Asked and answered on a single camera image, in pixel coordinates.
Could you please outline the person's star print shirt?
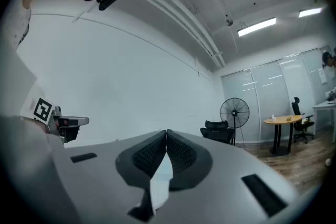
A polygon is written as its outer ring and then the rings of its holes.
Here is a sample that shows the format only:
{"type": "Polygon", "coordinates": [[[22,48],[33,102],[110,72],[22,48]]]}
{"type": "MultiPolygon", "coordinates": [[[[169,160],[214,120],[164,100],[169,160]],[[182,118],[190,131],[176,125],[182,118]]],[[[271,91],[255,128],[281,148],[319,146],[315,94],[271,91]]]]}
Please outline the person's star print shirt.
{"type": "Polygon", "coordinates": [[[14,50],[18,49],[28,34],[30,18],[31,9],[24,8],[22,4],[16,4],[6,12],[1,25],[1,34],[4,41],[14,50]]]}

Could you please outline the white side table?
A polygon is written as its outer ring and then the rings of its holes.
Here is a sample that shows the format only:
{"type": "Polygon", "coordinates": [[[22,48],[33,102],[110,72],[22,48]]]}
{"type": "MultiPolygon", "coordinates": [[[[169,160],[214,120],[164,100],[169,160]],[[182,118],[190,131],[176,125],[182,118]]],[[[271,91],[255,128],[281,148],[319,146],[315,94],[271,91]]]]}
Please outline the white side table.
{"type": "Polygon", "coordinates": [[[322,110],[331,110],[333,112],[333,134],[332,134],[332,144],[336,143],[336,102],[335,101],[324,101],[312,107],[314,114],[314,121],[317,124],[318,112],[322,110]]]}

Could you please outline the black standing fan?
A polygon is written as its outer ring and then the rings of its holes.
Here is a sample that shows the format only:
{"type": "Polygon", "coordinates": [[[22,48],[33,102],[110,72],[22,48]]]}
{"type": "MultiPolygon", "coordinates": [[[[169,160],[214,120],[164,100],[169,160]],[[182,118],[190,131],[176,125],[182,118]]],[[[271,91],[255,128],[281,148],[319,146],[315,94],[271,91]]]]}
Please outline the black standing fan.
{"type": "Polygon", "coordinates": [[[248,104],[240,98],[230,98],[226,100],[220,109],[220,119],[226,121],[228,127],[234,130],[234,136],[231,145],[236,143],[236,129],[244,126],[250,116],[248,104]]]}

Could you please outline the person's left forearm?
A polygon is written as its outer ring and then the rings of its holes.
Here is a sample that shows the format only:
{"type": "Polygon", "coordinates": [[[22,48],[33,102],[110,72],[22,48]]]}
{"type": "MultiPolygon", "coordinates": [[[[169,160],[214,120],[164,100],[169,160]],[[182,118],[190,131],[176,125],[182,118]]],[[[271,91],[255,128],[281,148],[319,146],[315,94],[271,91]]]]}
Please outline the person's left forearm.
{"type": "Polygon", "coordinates": [[[20,118],[21,118],[22,120],[26,121],[26,122],[35,124],[35,125],[38,126],[44,133],[50,134],[49,127],[48,127],[46,124],[44,124],[43,122],[41,122],[41,121],[39,121],[39,120],[33,120],[33,119],[30,119],[30,118],[27,118],[27,117],[24,117],[24,116],[21,116],[20,118]]]}

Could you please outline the round wooden table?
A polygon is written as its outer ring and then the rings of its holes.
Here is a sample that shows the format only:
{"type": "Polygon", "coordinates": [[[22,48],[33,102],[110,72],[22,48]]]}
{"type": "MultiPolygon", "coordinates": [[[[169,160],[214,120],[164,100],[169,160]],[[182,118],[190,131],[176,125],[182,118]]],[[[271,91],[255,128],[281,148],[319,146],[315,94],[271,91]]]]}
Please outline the round wooden table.
{"type": "Polygon", "coordinates": [[[270,153],[274,156],[285,156],[291,152],[291,145],[293,140],[293,125],[302,120],[302,115],[286,115],[276,117],[276,122],[272,122],[271,119],[264,120],[265,124],[274,125],[274,142],[270,148],[270,153]],[[289,142],[288,146],[281,146],[281,130],[283,125],[290,125],[289,142]]]}

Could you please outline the white paper notice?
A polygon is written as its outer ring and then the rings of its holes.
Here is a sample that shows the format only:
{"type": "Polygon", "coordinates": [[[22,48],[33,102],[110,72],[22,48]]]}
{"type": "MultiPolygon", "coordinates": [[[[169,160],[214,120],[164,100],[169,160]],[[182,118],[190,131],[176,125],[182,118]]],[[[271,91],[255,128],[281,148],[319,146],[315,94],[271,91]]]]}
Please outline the white paper notice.
{"type": "Polygon", "coordinates": [[[328,83],[327,78],[326,78],[326,76],[325,76],[326,74],[325,74],[323,68],[319,68],[319,69],[318,69],[318,75],[319,75],[319,78],[320,78],[320,81],[321,81],[321,84],[322,84],[322,85],[328,83]]]}

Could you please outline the long ceiling light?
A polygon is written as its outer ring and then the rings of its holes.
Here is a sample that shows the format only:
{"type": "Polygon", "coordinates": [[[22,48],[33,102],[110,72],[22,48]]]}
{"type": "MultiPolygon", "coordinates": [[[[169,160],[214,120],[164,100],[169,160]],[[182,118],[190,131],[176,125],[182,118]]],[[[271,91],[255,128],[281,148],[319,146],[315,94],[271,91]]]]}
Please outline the long ceiling light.
{"type": "Polygon", "coordinates": [[[321,11],[322,11],[322,8],[312,8],[312,9],[301,10],[299,12],[299,18],[319,14],[319,13],[321,13],[321,11]]]}
{"type": "Polygon", "coordinates": [[[250,34],[252,32],[258,31],[260,29],[263,29],[263,28],[275,25],[276,22],[277,22],[277,18],[273,17],[273,18],[264,20],[262,22],[259,22],[259,23],[256,23],[256,24],[244,27],[244,28],[238,30],[237,33],[238,33],[239,37],[242,37],[244,35],[247,35],[247,34],[250,34]]]}

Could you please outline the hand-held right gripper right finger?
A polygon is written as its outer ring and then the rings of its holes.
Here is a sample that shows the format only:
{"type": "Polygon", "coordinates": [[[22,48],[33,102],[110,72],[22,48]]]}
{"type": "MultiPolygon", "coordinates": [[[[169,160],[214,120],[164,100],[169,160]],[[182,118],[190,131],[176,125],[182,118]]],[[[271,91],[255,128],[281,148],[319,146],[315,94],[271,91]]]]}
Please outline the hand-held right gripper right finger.
{"type": "Polygon", "coordinates": [[[298,198],[283,176],[240,148],[168,130],[167,153],[167,224],[261,224],[298,198]]]}

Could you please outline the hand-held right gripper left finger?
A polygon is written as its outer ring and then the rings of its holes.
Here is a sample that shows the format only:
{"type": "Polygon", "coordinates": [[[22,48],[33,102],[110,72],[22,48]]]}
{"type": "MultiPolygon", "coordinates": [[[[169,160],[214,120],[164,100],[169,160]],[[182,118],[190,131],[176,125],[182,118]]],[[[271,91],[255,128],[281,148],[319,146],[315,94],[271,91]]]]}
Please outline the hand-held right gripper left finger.
{"type": "Polygon", "coordinates": [[[80,224],[149,224],[150,181],[166,153],[166,131],[65,148],[51,139],[60,180],[80,224]]]}

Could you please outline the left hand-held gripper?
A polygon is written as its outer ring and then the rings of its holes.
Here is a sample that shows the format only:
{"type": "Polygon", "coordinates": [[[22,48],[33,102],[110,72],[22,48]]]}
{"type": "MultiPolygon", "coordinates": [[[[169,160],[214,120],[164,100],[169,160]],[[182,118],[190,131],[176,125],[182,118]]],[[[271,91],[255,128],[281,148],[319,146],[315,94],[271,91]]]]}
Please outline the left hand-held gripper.
{"type": "Polygon", "coordinates": [[[63,143],[76,140],[79,126],[87,125],[90,122],[87,117],[61,117],[61,108],[53,106],[42,98],[39,98],[35,105],[33,116],[34,123],[38,122],[38,125],[46,133],[58,136],[63,143]],[[62,129],[62,135],[58,130],[59,127],[66,127],[62,129]]]}

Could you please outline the white ceiling pipes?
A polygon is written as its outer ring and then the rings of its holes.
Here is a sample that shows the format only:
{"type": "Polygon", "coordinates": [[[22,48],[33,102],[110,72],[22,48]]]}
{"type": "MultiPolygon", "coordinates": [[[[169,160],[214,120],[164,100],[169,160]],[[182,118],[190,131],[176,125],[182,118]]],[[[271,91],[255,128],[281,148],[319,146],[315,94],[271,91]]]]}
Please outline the white ceiling pipes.
{"type": "Polygon", "coordinates": [[[222,51],[219,49],[207,27],[196,16],[197,6],[188,0],[142,0],[174,21],[202,50],[211,58],[214,65],[221,69],[226,66],[222,51]]]}

